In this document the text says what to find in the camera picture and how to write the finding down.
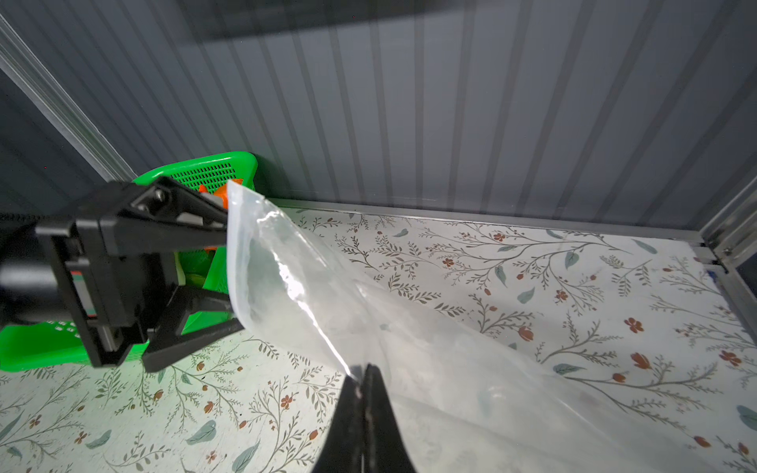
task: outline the plastic bag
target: plastic bag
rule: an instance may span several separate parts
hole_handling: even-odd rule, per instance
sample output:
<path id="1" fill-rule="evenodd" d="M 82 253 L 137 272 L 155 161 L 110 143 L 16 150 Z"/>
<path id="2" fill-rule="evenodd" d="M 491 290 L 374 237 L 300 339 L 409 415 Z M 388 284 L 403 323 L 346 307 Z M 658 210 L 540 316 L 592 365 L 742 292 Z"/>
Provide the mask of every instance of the plastic bag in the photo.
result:
<path id="1" fill-rule="evenodd" d="M 229 184 L 229 295 L 246 329 L 349 375 L 378 366 L 418 471 L 714 471 L 604 399 L 389 294 Z"/>

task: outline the green leaf print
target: green leaf print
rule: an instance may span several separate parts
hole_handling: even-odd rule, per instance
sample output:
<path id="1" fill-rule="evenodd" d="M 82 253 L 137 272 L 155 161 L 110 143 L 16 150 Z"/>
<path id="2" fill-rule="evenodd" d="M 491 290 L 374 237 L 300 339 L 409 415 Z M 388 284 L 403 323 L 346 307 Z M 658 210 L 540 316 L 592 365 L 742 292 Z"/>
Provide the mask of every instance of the green leaf print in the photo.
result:
<path id="1" fill-rule="evenodd" d="M 530 291 L 522 292 L 518 295 L 518 302 L 519 303 L 527 303 L 531 300 L 531 298 L 534 296 L 534 290 L 536 288 L 531 288 Z"/>
<path id="2" fill-rule="evenodd" d="M 649 251 L 651 254 L 657 254 L 657 249 L 654 248 L 653 246 L 650 246 L 644 243 L 643 241 L 638 241 L 638 240 L 634 240 L 634 241 L 636 241 L 636 244 L 639 245 L 640 248 L 643 248 L 644 250 Z"/>
<path id="3" fill-rule="evenodd" d="M 578 253 L 575 251 L 569 251 L 565 254 L 565 269 L 578 263 Z"/>
<path id="4" fill-rule="evenodd" d="M 255 445 L 252 447 L 246 449 L 244 452 L 240 453 L 239 456 L 234 460 L 232 463 L 232 471 L 234 473 L 239 473 L 240 471 L 244 470 L 250 460 L 252 460 L 252 457 L 255 455 L 255 452 L 257 452 L 257 448 L 260 445 L 260 440 L 257 441 Z"/>
<path id="5" fill-rule="evenodd" d="M 88 444 L 87 444 L 87 448 L 89 448 L 89 449 L 91 450 L 91 449 L 93 449 L 93 448 L 102 447 L 102 446 L 103 446 L 103 445 L 105 445 L 105 444 L 106 444 L 106 443 L 107 443 L 107 442 L 108 442 L 108 441 L 109 441 L 110 439 L 111 439 L 111 431 L 109 430 L 109 431 L 105 432 L 105 433 L 104 433 L 103 435 L 101 435 L 101 436 L 100 436 L 100 438 L 98 438 L 98 439 L 97 439 L 97 440 L 95 440 L 94 442 L 90 442 L 90 443 L 88 443 Z"/>
<path id="6" fill-rule="evenodd" d="M 3 437 L 8 435 L 8 432 L 10 432 L 11 429 L 18 423 L 18 419 L 21 419 L 22 414 L 19 414 L 18 417 L 13 419 L 10 424 L 6 425 L 5 428 L 3 428 L 2 431 L 0 431 L 0 440 L 2 440 Z"/>
<path id="7" fill-rule="evenodd" d="M 573 373 L 581 369 L 585 369 L 585 368 L 581 368 L 580 366 L 569 365 L 568 363 L 560 363 L 559 365 L 555 365 L 552 368 L 552 370 L 560 376 L 564 376 L 564 375 L 567 375 L 568 373 Z"/>
<path id="8" fill-rule="evenodd" d="M 499 279 L 502 282 L 502 285 L 507 287 L 507 275 L 505 274 L 505 270 L 502 269 L 502 265 L 500 264 L 497 266 L 497 268 L 494 269 L 494 274 L 497 275 L 497 279 Z"/>
<path id="9" fill-rule="evenodd" d="M 216 437 L 216 421 L 207 421 L 205 425 L 200 427 L 200 430 L 195 432 L 190 438 L 187 439 L 187 444 L 194 445 L 195 443 L 208 442 Z"/>
<path id="10" fill-rule="evenodd" d="M 736 410 L 739 412 L 739 419 L 744 423 L 746 427 L 757 431 L 757 412 L 754 412 L 749 407 L 736 406 Z"/>

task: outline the floral tablecloth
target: floral tablecloth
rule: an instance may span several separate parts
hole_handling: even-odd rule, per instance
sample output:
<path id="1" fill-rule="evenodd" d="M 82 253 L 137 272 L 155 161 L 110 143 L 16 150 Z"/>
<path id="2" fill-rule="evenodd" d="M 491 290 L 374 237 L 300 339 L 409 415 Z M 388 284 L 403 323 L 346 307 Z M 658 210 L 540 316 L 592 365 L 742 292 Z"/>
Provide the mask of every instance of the floral tablecloth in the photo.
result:
<path id="1" fill-rule="evenodd" d="M 527 354 L 721 471 L 757 472 L 757 346 L 688 244 L 286 211 L 397 297 Z M 308 471 L 341 383 L 247 332 L 156 374 L 0 373 L 0 471 Z"/>

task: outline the orange object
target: orange object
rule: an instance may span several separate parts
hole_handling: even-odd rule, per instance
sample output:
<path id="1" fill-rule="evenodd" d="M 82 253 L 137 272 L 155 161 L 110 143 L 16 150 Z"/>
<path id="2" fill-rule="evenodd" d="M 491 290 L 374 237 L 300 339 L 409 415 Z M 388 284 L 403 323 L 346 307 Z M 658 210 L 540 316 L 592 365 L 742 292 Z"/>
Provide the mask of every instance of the orange object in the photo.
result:
<path id="1" fill-rule="evenodd" d="M 231 181 L 236 182 L 237 184 L 241 184 L 242 179 L 230 179 Z M 229 209 L 229 197 L 226 194 L 226 184 L 222 185 L 216 191 L 213 193 L 213 195 L 216 195 L 217 197 L 220 197 L 223 199 L 223 208 Z"/>

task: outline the green basket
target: green basket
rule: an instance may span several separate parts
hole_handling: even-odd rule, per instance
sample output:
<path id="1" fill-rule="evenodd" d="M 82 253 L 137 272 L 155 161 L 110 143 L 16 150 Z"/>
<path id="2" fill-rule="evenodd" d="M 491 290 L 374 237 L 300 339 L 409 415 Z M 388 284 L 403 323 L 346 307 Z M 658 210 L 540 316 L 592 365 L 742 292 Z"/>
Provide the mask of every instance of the green basket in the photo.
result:
<path id="1" fill-rule="evenodd" d="M 159 167 L 143 174 L 134 182 L 149 185 L 160 176 L 171 177 L 189 188 L 197 190 L 200 184 L 210 192 L 215 191 L 229 179 L 242 179 L 242 185 L 252 188 L 252 178 L 257 170 L 255 156 L 245 152 L 232 152 L 201 157 Z M 228 294 L 226 284 L 226 249 L 218 248 L 215 257 L 205 251 L 179 254 L 185 272 L 204 274 L 204 289 Z M 229 319 L 225 312 L 200 312 L 189 317 L 184 333 L 210 327 Z M 140 359 L 148 344 L 134 345 L 127 361 Z M 89 357 L 79 339 L 73 322 L 43 322 L 30 326 L 6 327 L 0 332 L 0 370 L 25 371 L 63 363 L 89 364 Z"/>

